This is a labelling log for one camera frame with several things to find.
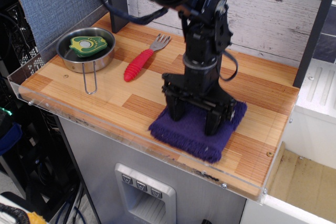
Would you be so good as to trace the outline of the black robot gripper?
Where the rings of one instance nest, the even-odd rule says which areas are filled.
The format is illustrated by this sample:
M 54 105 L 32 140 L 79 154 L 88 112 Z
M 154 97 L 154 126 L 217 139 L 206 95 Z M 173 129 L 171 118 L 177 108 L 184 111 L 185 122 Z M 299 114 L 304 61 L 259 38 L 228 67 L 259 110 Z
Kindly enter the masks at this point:
M 184 74 L 164 73 L 167 109 L 173 121 L 179 121 L 185 112 L 185 102 L 208 110 L 205 135 L 214 135 L 222 122 L 231 121 L 236 100 L 219 85 L 222 56 L 207 65 L 190 61 L 183 55 Z

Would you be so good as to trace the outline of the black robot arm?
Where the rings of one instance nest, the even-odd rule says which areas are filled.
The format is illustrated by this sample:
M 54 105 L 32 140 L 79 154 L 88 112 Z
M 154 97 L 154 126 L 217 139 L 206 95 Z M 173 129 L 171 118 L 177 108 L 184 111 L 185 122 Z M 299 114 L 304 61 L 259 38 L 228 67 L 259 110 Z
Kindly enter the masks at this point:
M 223 57 L 231 44 L 227 0 L 152 0 L 174 9 L 181 19 L 186 49 L 184 73 L 164 73 L 163 92 L 173 120 L 184 113 L 185 103 L 207 111 L 205 134 L 213 135 L 223 121 L 234 116 L 236 100 L 219 85 Z

